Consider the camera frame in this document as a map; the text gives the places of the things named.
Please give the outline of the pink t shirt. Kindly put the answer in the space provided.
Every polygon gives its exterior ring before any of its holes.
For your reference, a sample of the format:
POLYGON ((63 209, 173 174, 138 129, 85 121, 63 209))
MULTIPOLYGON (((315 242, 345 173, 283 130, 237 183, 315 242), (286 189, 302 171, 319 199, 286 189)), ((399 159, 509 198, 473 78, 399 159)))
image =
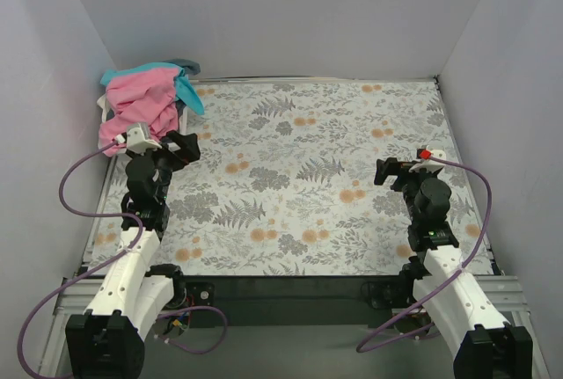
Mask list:
POLYGON ((100 83, 113 117, 99 127, 99 146, 108 145, 137 122, 148 125, 156 141, 179 128, 175 79, 182 68, 169 63, 144 64, 135 69, 108 70, 100 83))

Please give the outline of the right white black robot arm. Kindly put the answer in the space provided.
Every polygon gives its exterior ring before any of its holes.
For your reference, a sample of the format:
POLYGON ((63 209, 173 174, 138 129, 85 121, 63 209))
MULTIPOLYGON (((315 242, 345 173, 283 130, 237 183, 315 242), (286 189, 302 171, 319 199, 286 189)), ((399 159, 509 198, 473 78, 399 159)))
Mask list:
POLYGON ((408 241, 415 257, 405 265, 398 284, 406 308, 377 327, 356 348, 370 351, 369 341, 422 308, 431 321, 408 332, 413 337, 435 327, 453 355, 456 378, 530 378, 533 339, 523 326, 513 326, 493 305, 467 267, 447 222, 450 188, 438 178, 448 165, 441 151, 419 149, 415 160, 377 160, 374 183, 393 176, 391 190, 400 192, 411 223, 408 241))

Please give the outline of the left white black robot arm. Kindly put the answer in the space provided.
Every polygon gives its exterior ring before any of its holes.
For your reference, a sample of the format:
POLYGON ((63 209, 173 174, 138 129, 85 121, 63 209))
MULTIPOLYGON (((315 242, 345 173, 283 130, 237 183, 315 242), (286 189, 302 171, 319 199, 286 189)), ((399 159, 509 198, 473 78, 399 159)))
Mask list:
POLYGON ((164 307, 176 309, 187 297, 178 272, 162 273, 150 262, 164 236, 172 174, 201 157, 195 134, 171 131, 168 144, 152 144, 139 128, 127 133, 127 192, 121 203, 117 259, 108 264, 97 294, 65 328, 75 378, 137 378, 143 369, 144 340, 164 307))

